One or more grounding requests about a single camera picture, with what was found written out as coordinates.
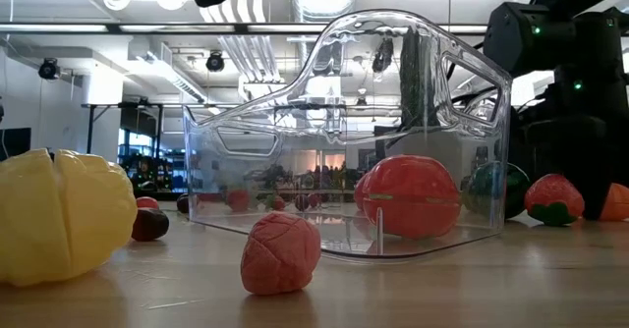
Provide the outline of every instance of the clear plastic bin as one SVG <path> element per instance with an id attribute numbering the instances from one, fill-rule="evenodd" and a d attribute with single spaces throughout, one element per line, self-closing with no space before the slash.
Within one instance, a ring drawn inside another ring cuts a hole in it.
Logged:
<path id="1" fill-rule="evenodd" d="M 465 110 L 452 100 L 451 63 L 489 85 Z M 345 64 L 365 73 L 343 74 Z M 318 227 L 325 253 L 366 260 L 496 235 L 510 85 L 490 60 L 419 16 L 339 18 L 286 88 L 203 121 L 184 112 L 191 219 L 246 234 L 269 211 L 286 211 Z M 489 190 L 471 209 L 461 190 L 488 162 Z M 367 172 L 369 188 L 355 194 Z"/>

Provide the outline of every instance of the metal beam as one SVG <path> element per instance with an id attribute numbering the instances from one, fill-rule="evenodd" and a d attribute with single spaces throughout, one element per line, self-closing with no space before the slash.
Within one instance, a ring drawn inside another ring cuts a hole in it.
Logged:
<path id="1" fill-rule="evenodd" d="M 441 25 L 455 35 L 483 36 L 486 25 Z M 145 35 L 319 35 L 327 25 L 308 23 L 268 24 L 118 24 L 118 23 L 0 23 L 0 33 L 10 34 L 145 34 Z"/>

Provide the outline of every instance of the toy lemon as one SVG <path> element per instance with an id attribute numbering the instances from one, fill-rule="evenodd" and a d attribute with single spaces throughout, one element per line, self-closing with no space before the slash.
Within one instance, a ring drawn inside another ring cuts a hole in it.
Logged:
<path id="1" fill-rule="evenodd" d="M 136 214 L 131 182 L 100 156 L 44 149 L 0 163 L 0 283 L 77 277 L 127 243 Z"/>

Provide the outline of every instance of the orange toy fruit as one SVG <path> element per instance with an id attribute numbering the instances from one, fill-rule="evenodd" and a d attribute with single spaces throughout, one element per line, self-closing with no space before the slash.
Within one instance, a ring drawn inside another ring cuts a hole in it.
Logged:
<path id="1" fill-rule="evenodd" d="M 548 226 L 563 226 L 575 222 L 586 203 L 577 189 L 561 175 L 540 178 L 527 191 L 524 205 L 529 216 Z"/>
<path id="2" fill-rule="evenodd" d="M 138 208 L 159 209 L 159 203 L 157 200 L 150 196 L 141 196 L 136 199 L 136 205 Z"/>
<path id="3" fill-rule="evenodd" d="M 375 224 L 382 209 L 386 234 L 408 239 L 448 233 L 461 212 L 459 192 L 438 161 L 399 155 L 380 161 L 365 179 L 364 209 Z"/>
<path id="4" fill-rule="evenodd" d="M 623 221 L 629 218 L 629 189 L 611 184 L 599 220 Z"/>

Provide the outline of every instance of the table surface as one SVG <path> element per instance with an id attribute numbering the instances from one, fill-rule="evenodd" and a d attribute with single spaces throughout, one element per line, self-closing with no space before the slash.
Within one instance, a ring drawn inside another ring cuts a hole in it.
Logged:
<path id="1" fill-rule="evenodd" d="M 404 264 L 322 258 L 301 292 L 250 296 L 246 237 L 171 213 L 153 243 L 131 242 L 66 283 L 0 286 L 0 327 L 626 327 L 629 224 L 509 222 L 499 237 Z"/>

